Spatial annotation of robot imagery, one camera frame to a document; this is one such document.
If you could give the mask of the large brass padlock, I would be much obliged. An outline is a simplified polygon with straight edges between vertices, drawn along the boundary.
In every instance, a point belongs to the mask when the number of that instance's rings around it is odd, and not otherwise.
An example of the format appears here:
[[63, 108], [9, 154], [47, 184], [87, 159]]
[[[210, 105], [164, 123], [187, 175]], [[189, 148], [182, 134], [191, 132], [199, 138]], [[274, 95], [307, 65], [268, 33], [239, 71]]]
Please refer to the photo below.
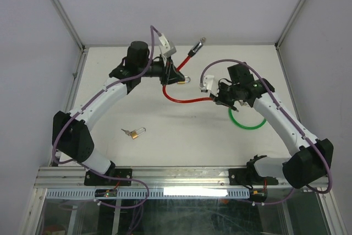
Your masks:
[[190, 83], [191, 78], [189, 76], [185, 76], [184, 80], [178, 81], [177, 84], [187, 84]]

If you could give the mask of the green cable lock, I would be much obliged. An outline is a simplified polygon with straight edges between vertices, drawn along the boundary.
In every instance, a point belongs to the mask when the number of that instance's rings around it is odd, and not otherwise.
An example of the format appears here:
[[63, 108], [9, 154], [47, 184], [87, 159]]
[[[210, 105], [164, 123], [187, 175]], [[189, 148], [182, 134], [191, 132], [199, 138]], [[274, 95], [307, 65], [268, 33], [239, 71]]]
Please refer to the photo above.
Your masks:
[[243, 124], [239, 123], [239, 122], [234, 118], [234, 116], [233, 116], [233, 110], [230, 109], [230, 108], [228, 109], [228, 116], [229, 116], [229, 119], [232, 121], [232, 123], [233, 123], [235, 126], [241, 128], [241, 129], [244, 129], [244, 130], [256, 130], [256, 129], [259, 129], [259, 128], [263, 127], [263, 126], [266, 124], [266, 122], [267, 122], [266, 119], [263, 119], [263, 120], [261, 121], [261, 123], [259, 123], [258, 125], [255, 125], [255, 126], [246, 126], [246, 125], [243, 125]]

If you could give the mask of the red cable lock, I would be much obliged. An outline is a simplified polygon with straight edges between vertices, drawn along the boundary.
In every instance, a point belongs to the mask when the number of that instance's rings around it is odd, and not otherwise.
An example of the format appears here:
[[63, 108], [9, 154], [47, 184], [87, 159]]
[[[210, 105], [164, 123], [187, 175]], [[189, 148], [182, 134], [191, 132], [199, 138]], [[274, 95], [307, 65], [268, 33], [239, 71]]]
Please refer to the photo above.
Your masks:
[[[177, 70], [180, 71], [187, 63], [188, 61], [193, 58], [194, 55], [198, 53], [198, 51], [204, 46], [205, 43], [202, 43], [200, 40], [190, 49], [188, 52], [187, 57], [177, 66]], [[187, 104], [187, 103], [197, 103], [197, 102], [204, 102], [204, 101], [212, 101], [210, 97], [199, 97], [195, 99], [187, 99], [187, 100], [180, 100], [180, 99], [175, 99], [171, 97], [167, 93], [166, 86], [164, 85], [162, 87], [162, 92], [165, 98], [168, 100], [174, 102], [174, 103], [182, 103], [182, 104]]]

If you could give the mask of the small brass padlock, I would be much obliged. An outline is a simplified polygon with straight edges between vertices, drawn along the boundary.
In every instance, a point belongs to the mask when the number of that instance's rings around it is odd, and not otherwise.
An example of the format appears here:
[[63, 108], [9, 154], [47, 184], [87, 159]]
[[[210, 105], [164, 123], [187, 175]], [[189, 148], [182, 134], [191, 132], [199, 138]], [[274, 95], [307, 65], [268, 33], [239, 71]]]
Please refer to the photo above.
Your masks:
[[130, 136], [134, 140], [134, 139], [138, 138], [140, 135], [142, 135], [145, 132], [146, 132], [146, 128], [142, 127], [142, 128], [139, 128], [139, 129], [131, 131], [130, 132]]

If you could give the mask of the small padlock keys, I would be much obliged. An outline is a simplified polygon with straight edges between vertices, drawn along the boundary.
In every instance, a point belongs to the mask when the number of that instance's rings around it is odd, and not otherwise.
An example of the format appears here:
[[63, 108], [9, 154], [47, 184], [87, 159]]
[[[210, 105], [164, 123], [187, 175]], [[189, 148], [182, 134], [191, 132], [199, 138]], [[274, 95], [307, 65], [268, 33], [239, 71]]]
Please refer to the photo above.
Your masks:
[[123, 131], [126, 135], [130, 136], [130, 131], [125, 130], [125, 129], [122, 129], [122, 131]]

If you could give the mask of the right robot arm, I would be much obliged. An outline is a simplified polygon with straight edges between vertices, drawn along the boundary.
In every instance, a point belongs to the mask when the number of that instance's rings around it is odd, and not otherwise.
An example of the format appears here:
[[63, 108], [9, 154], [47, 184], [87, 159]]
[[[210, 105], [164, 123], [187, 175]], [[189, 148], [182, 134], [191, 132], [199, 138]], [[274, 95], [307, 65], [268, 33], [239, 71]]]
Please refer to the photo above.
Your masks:
[[274, 129], [289, 152], [289, 158], [256, 155], [247, 163], [246, 179], [258, 184], [265, 177], [283, 178], [295, 189], [327, 177], [332, 188], [331, 163], [333, 144], [319, 139], [305, 128], [285, 107], [271, 83], [245, 62], [233, 60], [228, 67], [229, 79], [202, 74], [201, 89], [217, 105], [235, 111], [243, 102], [258, 112]]

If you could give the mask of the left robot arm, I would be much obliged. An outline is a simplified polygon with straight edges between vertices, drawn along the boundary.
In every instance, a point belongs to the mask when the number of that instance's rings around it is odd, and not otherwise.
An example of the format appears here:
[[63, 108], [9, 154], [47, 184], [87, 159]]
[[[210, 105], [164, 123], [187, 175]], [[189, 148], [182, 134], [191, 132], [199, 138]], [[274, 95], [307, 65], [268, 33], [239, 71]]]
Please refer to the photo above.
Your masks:
[[162, 85], [184, 81], [185, 76], [176, 70], [171, 56], [176, 48], [169, 41], [160, 45], [158, 60], [143, 41], [133, 41], [126, 56], [108, 75], [100, 90], [86, 103], [68, 113], [59, 111], [53, 117], [53, 150], [69, 156], [71, 161], [83, 165], [96, 174], [102, 184], [117, 180], [115, 163], [95, 148], [91, 130], [96, 122], [119, 100], [141, 83], [143, 77], [159, 78]]

